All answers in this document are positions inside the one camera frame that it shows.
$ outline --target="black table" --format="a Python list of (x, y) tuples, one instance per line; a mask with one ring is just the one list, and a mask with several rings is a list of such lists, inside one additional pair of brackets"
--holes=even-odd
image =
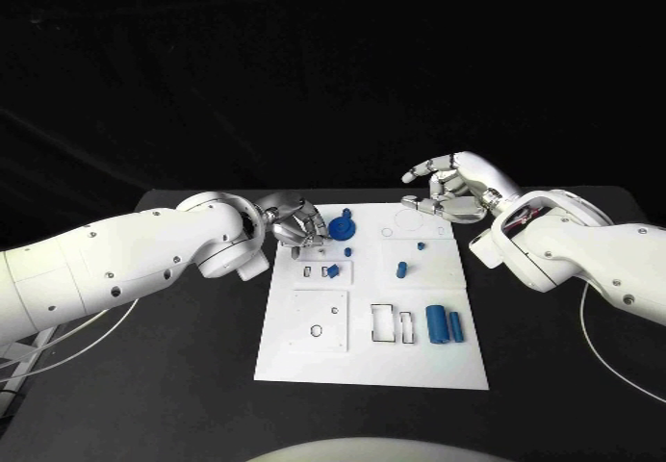
[[(643, 219), (614, 187), (569, 188), (617, 222)], [(194, 192), (150, 191), (137, 210)], [(235, 192), (249, 199), (267, 192)], [(424, 190), (305, 191), (314, 203), (392, 202)], [(39, 375), (0, 441), (7, 461), (242, 461), (294, 444), (382, 436), (440, 442), (510, 459), (584, 455), (666, 458), (666, 405), (607, 371), (578, 323), (582, 283), (549, 294), (487, 269), (466, 243), (487, 226), (454, 225), (490, 392), (252, 380), (271, 272), (242, 283), (189, 268), (138, 301), (117, 332)], [(265, 252), (275, 258), (275, 239)], [(69, 355), (125, 312), (117, 308), (55, 347)], [(666, 395), (666, 327), (611, 308), (591, 291), (588, 330), (628, 377)]]

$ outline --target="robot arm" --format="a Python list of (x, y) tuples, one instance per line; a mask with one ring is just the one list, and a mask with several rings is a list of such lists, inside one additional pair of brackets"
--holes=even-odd
[[(0, 252), (0, 345), (166, 289), (190, 264), (203, 277), (235, 270), (248, 280), (269, 267), (267, 229), (287, 245), (321, 245), (326, 227), (321, 232), (310, 202), (295, 192), (268, 197), (258, 204), (274, 211), (205, 192), (174, 210), (105, 219)], [(293, 220), (288, 236), (275, 227), (278, 217)]]
[[(493, 225), (468, 245), (489, 268), (504, 263), (540, 292), (579, 277), (614, 307), (666, 325), (662, 228), (613, 225), (604, 212), (569, 192), (522, 195), (496, 167), (470, 152), (419, 164), (402, 181), (429, 173), (429, 199), (406, 196), (402, 204), (458, 223), (478, 221), (491, 212)], [(471, 196), (461, 196), (467, 191)]]

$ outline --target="blue object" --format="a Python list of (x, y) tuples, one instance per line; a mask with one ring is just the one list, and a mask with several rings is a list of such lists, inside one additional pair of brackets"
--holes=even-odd
[(352, 221), (352, 210), (344, 209), (343, 215), (333, 218), (329, 223), (329, 236), (336, 241), (346, 241), (356, 232), (356, 225)]
[(429, 305), (425, 308), (427, 317), (427, 334), (432, 344), (448, 344), (451, 337), (448, 336), (447, 313), (441, 305)]
[(340, 269), (337, 268), (337, 265), (333, 265), (326, 269), (326, 274), (331, 279), (340, 274)]
[(405, 262), (398, 263), (398, 271), (396, 271), (395, 275), (401, 279), (406, 276), (406, 263)]
[(457, 343), (464, 341), (463, 338), (463, 329), (461, 329), (461, 319), (458, 318), (458, 313), (454, 311), (448, 314), (451, 320), (451, 330), (454, 331), (454, 340)]

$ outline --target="white board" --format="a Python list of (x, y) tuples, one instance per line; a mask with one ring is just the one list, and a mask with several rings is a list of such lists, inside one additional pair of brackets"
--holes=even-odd
[[(303, 249), (297, 261), (291, 259), (290, 249), (277, 247), (254, 378), (487, 390), (451, 224), (438, 217), (409, 211), (399, 204), (318, 205), (326, 222), (340, 216), (346, 207), (356, 224), (356, 234), (347, 241), (334, 242), (323, 253), (316, 248)], [(418, 242), (425, 243), (424, 250), (415, 248)], [(352, 249), (352, 257), (344, 256), (346, 247)], [(408, 262), (409, 266), (406, 277), (399, 280), (395, 280), (393, 260)], [(313, 271), (314, 265), (320, 268), (337, 263), (340, 276), (327, 280), (314, 274), (317, 277), (304, 283), (307, 262)], [(342, 277), (344, 268), (349, 268), (349, 279)], [(300, 306), (293, 302), (294, 291), (304, 290), (347, 294), (344, 351), (314, 351), (307, 346), (294, 350), (288, 344), (294, 338), (294, 325), (305, 326), (313, 322), (311, 319), (303, 322), (293, 319), (294, 307)], [(372, 341), (372, 304), (392, 305), (395, 343)], [(463, 343), (429, 343), (425, 307), (432, 304), (442, 305), (447, 312), (460, 313)], [(411, 345), (402, 343), (399, 312), (412, 313), (415, 343)]]

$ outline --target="black curtain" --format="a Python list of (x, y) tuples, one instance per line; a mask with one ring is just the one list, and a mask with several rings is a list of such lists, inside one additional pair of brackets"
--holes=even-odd
[(151, 188), (399, 187), (414, 164), (464, 149), (520, 185), (627, 188), (662, 222), (649, 12), (636, 24), (627, 12), (496, 14), (16, 3), (0, 22), (3, 247), (128, 212)]

